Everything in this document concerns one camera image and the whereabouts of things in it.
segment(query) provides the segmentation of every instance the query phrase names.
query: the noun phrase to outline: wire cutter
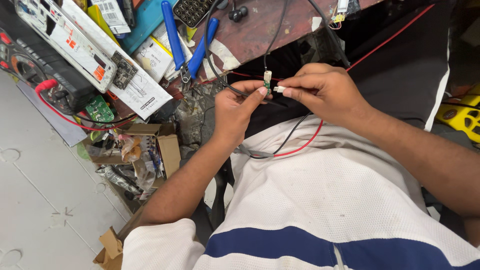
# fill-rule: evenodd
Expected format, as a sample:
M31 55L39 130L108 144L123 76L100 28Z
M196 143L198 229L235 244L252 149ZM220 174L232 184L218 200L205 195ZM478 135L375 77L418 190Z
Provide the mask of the wire cutter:
M196 74L205 57L204 36L200 39L197 49L193 53L192 59L185 63L185 55L180 45L180 39L173 19L172 6L168 1L162 1L162 13L167 29L168 41L172 50L173 61L175 62L175 70L180 70L182 90L183 85L187 84L187 90L190 88L191 79L196 79ZM208 43L212 42L216 28L218 27L218 19L212 18L208 23Z

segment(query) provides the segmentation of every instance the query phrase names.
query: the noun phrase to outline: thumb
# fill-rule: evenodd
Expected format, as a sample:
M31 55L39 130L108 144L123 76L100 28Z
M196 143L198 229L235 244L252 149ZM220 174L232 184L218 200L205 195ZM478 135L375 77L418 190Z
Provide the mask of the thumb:
M318 106L318 103L321 101L318 97L301 88L288 87L283 90L283 96L287 98L293 98L294 100L307 106L307 108L310 110L315 106Z
M251 114L262 102L266 94L267 88L265 86L262 86L255 92L251 93L241 104L241 106L244 107L248 111L248 113Z

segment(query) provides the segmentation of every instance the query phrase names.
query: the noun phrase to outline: phone keypad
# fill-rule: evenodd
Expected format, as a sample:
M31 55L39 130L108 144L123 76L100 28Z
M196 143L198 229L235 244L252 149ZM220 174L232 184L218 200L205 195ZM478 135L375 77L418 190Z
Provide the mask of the phone keypad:
M213 0L179 0L173 6L173 13L188 27L196 27L205 17Z

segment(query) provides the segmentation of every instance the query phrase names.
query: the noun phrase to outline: white mesh shirt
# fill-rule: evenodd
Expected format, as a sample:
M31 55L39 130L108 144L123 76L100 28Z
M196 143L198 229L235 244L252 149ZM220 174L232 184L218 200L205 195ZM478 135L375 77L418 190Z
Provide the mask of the white mesh shirt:
M243 144L271 153L297 121ZM308 117L280 152L304 145L319 123ZM419 183L344 128L324 123L288 156L231 159L234 196L206 249L191 220L140 227L125 240L123 270L480 269L480 251L427 214Z

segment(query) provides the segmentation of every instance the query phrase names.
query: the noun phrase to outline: barcode sticker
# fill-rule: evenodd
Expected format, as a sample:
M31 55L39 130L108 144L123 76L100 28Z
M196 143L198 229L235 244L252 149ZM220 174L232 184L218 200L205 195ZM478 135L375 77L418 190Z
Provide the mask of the barcode sticker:
M93 5L98 5L103 19L107 22L114 34L130 32L130 28L123 17L116 0L91 0Z
M117 15L115 13L105 13L104 15L110 20L118 19Z

